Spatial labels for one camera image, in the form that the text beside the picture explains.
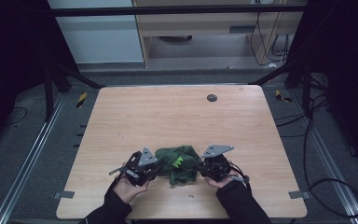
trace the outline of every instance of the black pole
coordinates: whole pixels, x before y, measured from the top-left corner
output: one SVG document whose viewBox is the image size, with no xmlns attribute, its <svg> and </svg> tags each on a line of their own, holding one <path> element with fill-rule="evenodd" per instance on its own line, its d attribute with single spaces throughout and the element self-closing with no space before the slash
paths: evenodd
<svg viewBox="0 0 358 224">
<path fill-rule="evenodd" d="M 97 8 L 59 8 L 51 10 L 28 10 L 28 14 L 53 17 L 79 16 L 120 16 L 157 14 L 200 14 L 200 13 L 238 13 L 238 12 L 297 12 L 320 8 L 307 4 L 281 5 L 219 5 L 219 6 L 175 6 L 175 7 L 97 7 Z"/>
</svg>

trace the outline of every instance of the cabinet door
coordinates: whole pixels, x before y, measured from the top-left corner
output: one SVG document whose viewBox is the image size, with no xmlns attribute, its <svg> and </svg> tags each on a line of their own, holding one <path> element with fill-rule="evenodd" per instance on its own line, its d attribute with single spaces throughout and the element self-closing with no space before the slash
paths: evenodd
<svg viewBox="0 0 358 224">
<path fill-rule="evenodd" d="M 132 7 L 131 0 L 48 0 L 52 8 Z M 134 16 L 57 18 L 76 63 L 143 62 Z"/>
</svg>

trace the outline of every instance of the wooden table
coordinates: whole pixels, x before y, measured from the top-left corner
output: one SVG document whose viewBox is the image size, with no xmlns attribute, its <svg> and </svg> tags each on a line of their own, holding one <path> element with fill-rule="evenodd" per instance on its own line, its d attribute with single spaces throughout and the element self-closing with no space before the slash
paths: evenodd
<svg viewBox="0 0 358 224">
<path fill-rule="evenodd" d="M 65 187 L 75 196 L 61 198 L 57 216 L 82 218 L 101 206 L 114 179 L 108 173 L 137 150 L 191 145 L 200 155 L 210 144 L 235 147 L 225 156 L 250 176 L 269 217 L 307 214 L 302 199 L 289 197 L 298 185 L 262 89 L 213 85 L 101 89 Z M 227 217 L 200 174 L 183 186 L 157 177 L 131 206 L 130 219 Z"/>
</svg>

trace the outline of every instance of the black mechanical part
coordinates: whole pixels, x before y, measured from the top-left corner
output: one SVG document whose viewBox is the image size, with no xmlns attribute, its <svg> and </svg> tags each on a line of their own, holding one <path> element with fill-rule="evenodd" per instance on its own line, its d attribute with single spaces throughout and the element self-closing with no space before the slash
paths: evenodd
<svg viewBox="0 0 358 224">
<path fill-rule="evenodd" d="M 154 180 L 158 174 L 159 166 L 154 162 L 140 166 L 142 152 L 137 151 L 132 154 L 125 167 L 126 177 L 133 186 L 142 186 L 145 182 Z"/>
<path fill-rule="evenodd" d="M 218 155 L 212 158 L 205 158 L 198 169 L 202 176 L 208 176 L 212 180 L 219 182 L 228 177 L 231 166 L 225 156 Z"/>
</svg>

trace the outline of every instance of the metal frame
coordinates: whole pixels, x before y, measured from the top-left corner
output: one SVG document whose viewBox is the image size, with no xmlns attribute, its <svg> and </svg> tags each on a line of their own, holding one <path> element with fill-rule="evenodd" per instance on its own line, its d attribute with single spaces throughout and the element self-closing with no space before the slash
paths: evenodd
<svg viewBox="0 0 358 224">
<path fill-rule="evenodd" d="M 42 151 L 46 140 L 48 139 L 48 135 L 50 134 L 58 115 L 60 114 L 65 95 L 65 93 L 59 93 L 56 105 L 54 106 L 54 113 L 52 114 L 51 118 L 43 125 L 39 135 L 34 141 L 34 145 L 31 148 L 27 159 L 25 160 L 19 171 L 19 174 L 16 177 L 16 180 L 11 186 L 6 198 L 0 205 L 0 224 L 7 223 L 10 214 L 13 211 L 14 206 L 16 205 L 17 200 L 20 198 L 22 190 L 24 189 L 31 172 L 34 169 L 34 165 L 36 164 L 37 158 L 39 157 L 39 154 Z"/>
<path fill-rule="evenodd" d="M 298 110 L 304 112 L 300 103 L 301 101 L 299 100 L 300 96 L 298 96 L 294 90 L 289 90 L 289 92 L 293 96 Z M 303 118 L 303 120 L 308 125 L 308 120 L 306 118 Z M 346 182 L 343 174 L 340 172 L 336 162 L 328 152 L 327 147 L 315 126 L 310 130 L 310 137 L 329 177 Z M 347 214 L 352 216 L 358 214 L 358 202 L 351 190 L 337 183 L 333 183 L 333 186 L 336 189 L 336 193 L 341 200 Z M 358 224 L 358 218 L 352 218 L 351 223 Z"/>
<path fill-rule="evenodd" d="M 51 10 L 26 10 L 28 15 L 54 17 L 158 15 L 158 14 L 200 14 L 235 12 L 296 12 L 322 8 L 307 4 L 268 5 L 217 5 L 217 6 L 176 6 L 176 7 L 96 7 L 59 8 Z"/>
</svg>

